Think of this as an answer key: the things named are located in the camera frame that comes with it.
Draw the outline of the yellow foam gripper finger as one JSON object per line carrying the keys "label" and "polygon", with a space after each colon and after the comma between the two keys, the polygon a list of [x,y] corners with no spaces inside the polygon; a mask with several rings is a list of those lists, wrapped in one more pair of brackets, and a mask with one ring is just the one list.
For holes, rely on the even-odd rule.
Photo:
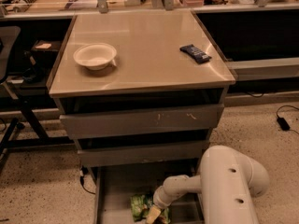
{"label": "yellow foam gripper finger", "polygon": [[162,210],[157,207],[156,205],[153,205],[150,209],[149,209],[149,213],[147,215],[146,218],[146,223],[147,224],[153,224],[154,221],[158,218],[158,216],[161,214]]}

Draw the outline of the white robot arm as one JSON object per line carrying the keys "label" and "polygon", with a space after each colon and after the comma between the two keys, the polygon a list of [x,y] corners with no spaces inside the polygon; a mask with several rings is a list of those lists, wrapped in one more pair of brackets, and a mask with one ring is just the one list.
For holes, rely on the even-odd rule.
{"label": "white robot arm", "polygon": [[153,224],[175,200],[196,193],[205,224],[259,224],[252,199],[264,195],[269,185],[262,164],[233,148],[214,146],[203,154],[198,175],[169,176],[155,190],[146,223]]}

